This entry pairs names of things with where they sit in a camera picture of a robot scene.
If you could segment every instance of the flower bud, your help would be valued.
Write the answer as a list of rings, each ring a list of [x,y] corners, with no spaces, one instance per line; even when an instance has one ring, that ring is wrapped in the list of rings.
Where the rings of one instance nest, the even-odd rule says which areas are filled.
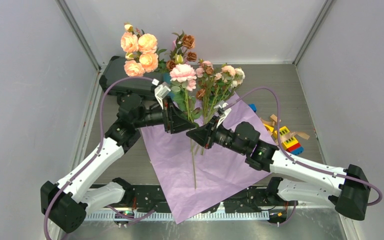
[[[126,60],[133,60],[133,59],[135,59],[135,56],[133,55],[133,53],[128,52],[128,53],[126,53],[125,58],[126,58]]]
[[[174,62],[176,64],[183,64],[183,56],[179,54],[174,55]]]
[[[133,26],[131,24],[125,24],[124,29],[126,32],[132,33],[133,32]]]

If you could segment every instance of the white wall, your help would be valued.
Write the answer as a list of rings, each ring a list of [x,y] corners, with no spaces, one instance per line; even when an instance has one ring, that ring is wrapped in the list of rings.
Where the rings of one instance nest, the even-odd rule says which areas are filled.
[[[125,54],[124,22],[171,48],[172,32],[196,38],[198,57],[214,63],[291,63],[324,0],[69,0],[100,62]]]
[[[362,167],[384,194],[384,1],[336,1],[298,73],[326,161]],[[384,239],[384,199],[356,226]]]
[[[42,234],[40,187],[69,172],[95,77],[54,0],[0,1],[0,240]]]

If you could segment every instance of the white rose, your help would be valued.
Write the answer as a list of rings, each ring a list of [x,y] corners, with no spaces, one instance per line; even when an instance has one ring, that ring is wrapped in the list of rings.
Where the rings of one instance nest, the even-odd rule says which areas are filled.
[[[245,72],[242,70],[242,68],[235,68],[234,71],[236,72],[237,75],[242,77],[241,80],[244,80]]]

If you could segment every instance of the peach rose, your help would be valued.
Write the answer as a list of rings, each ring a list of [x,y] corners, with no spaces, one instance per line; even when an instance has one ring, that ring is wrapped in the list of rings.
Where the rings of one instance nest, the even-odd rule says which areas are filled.
[[[143,54],[153,54],[157,50],[157,38],[149,33],[143,34],[137,41],[139,51]]]
[[[158,55],[156,53],[145,53],[140,55],[139,63],[142,64],[145,72],[153,72],[158,67]]]
[[[216,74],[215,74],[215,78],[214,78],[214,80],[220,80],[221,78],[223,77],[223,75],[220,73],[220,72],[217,72]]]
[[[145,73],[142,64],[137,63],[135,60],[126,61],[124,71],[129,77],[142,77]]]
[[[232,77],[234,77],[236,74],[235,69],[231,65],[224,66],[221,68],[221,70],[223,73],[229,73]]]
[[[121,47],[126,53],[136,52],[139,49],[138,37],[131,32],[125,32],[121,37]]]

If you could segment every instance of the pink rose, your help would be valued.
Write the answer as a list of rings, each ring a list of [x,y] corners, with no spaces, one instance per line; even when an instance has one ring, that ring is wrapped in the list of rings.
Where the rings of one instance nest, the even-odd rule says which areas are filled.
[[[157,50],[157,38],[149,33],[145,33],[139,37],[137,41],[139,51],[143,54],[153,54]]]
[[[195,70],[188,64],[177,64],[170,72],[171,81],[178,81],[183,83],[186,80],[195,80]]]
[[[208,67],[213,67],[213,64],[210,61],[203,61],[202,66],[207,65]]]
[[[186,90],[192,92],[192,90],[196,89],[197,82],[194,79],[187,81]]]
[[[235,69],[231,65],[227,65],[221,68],[223,73],[229,73],[232,77],[235,76],[236,72]]]
[[[137,63],[135,60],[126,61],[124,71],[129,77],[142,77],[145,73],[142,64]]]
[[[202,77],[203,77],[203,73],[204,73],[204,68],[202,68],[202,67],[198,67],[198,68],[195,70],[195,72],[196,72],[196,76],[197,76],[198,78],[202,78]]]
[[[121,37],[121,48],[126,53],[136,52],[139,49],[138,37],[131,32],[125,32]]]
[[[217,72],[216,74],[215,74],[215,78],[214,78],[214,80],[220,80],[222,78],[222,74],[220,73],[220,72]]]

